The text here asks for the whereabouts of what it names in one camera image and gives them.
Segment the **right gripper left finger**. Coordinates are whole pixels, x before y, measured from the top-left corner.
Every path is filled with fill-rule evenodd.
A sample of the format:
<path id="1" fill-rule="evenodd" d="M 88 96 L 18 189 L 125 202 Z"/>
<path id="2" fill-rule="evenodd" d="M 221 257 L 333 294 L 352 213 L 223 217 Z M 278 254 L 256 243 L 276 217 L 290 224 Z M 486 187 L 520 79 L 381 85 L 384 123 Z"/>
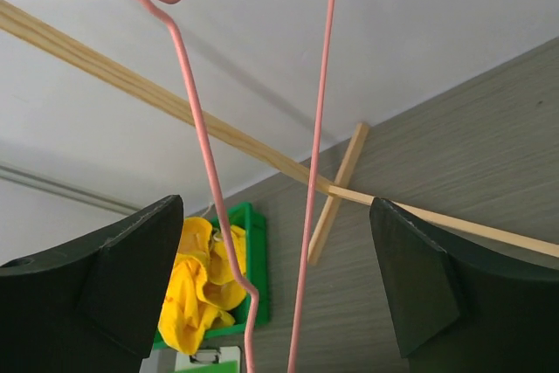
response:
<path id="1" fill-rule="evenodd" d="M 167 196 L 1 266 L 3 372 L 137 372 L 149 357 L 183 226 Z"/>

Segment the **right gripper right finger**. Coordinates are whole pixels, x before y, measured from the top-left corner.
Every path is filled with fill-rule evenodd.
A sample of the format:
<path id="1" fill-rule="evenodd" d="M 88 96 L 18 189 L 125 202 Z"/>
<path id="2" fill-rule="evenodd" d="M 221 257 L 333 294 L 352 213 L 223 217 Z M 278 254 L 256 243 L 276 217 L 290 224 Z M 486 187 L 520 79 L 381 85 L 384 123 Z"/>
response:
<path id="1" fill-rule="evenodd" d="M 400 355 L 412 372 L 556 372 L 558 272 L 376 198 L 369 211 Z"/>

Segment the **yellow shorts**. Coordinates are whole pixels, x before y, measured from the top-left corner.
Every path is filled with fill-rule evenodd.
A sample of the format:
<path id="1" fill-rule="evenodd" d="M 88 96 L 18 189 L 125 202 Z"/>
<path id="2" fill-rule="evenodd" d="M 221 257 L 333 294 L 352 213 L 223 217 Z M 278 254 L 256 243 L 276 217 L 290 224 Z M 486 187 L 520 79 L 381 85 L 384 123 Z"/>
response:
<path id="1" fill-rule="evenodd" d="M 247 292 L 235 281 L 222 234 L 210 221 L 186 218 L 158 331 L 172 349 L 194 355 L 207 331 L 228 328 Z"/>

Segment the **pink wire hanger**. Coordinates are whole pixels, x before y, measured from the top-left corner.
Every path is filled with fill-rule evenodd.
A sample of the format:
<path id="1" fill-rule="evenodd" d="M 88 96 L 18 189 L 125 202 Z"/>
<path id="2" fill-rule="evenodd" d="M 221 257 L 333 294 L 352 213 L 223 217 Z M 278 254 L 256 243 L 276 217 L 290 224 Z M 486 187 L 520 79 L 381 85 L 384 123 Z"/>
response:
<path id="1" fill-rule="evenodd" d="M 178 25 L 173 18 L 164 10 L 161 10 L 153 4 L 154 0 L 137 0 L 142 6 L 149 11 L 154 17 L 160 19 L 169 29 L 169 33 L 173 39 L 176 55 L 178 57 L 179 65 L 181 67 L 184 84 L 189 97 L 190 109 L 193 115 L 195 129 L 197 131 L 198 142 L 202 150 L 204 159 L 204 166 L 206 168 L 207 176 L 209 179 L 210 190 L 214 198 L 215 207 L 217 210 L 218 219 L 224 234 L 224 242 L 228 258 L 230 262 L 231 271 L 235 280 L 242 288 L 251 296 L 251 305 L 249 315 L 246 321 L 244 332 L 245 343 L 245 364 L 249 372 L 254 372 L 255 362 L 253 354 L 253 330 L 256 321 L 256 315 L 259 308 L 259 291 L 257 288 L 244 276 L 241 275 L 240 268 L 238 267 L 237 258 L 235 256 L 234 245 L 231 238 L 231 227 L 229 226 L 228 218 L 224 207 L 224 199 L 222 194 L 221 185 L 219 182 L 217 167 L 212 154 L 209 133 L 204 119 L 204 113 L 200 105 L 197 95 L 197 87 L 194 80 L 193 72 L 190 66 L 189 57 L 183 42 L 182 34 Z M 176 4 L 181 0 L 157 0 L 165 4 Z M 297 368 L 297 356 L 299 350 L 300 340 L 300 325 L 302 318 L 302 309 L 307 281 L 307 255 L 309 251 L 311 228 L 314 215 L 314 200 L 316 187 L 318 186 L 318 167 L 320 158 L 320 144 L 321 144 L 321 128 L 322 116 L 326 92 L 326 82 L 328 73 L 328 55 L 331 39 L 331 32 L 333 26 L 333 18 L 335 11 L 335 0 L 328 0 L 328 12 L 326 19 L 326 28 L 323 39 L 322 56 L 321 56 L 321 76 L 319 82 L 319 92 L 316 105 L 315 121 L 314 121 L 314 139 L 313 149 L 310 162 L 309 175 L 307 176 L 307 202 L 305 222 L 303 228 L 303 237 L 300 250 L 300 267 L 298 273 L 298 283 L 296 289 L 296 298 L 293 313 L 293 325 L 288 357 L 287 370 L 295 372 Z"/>

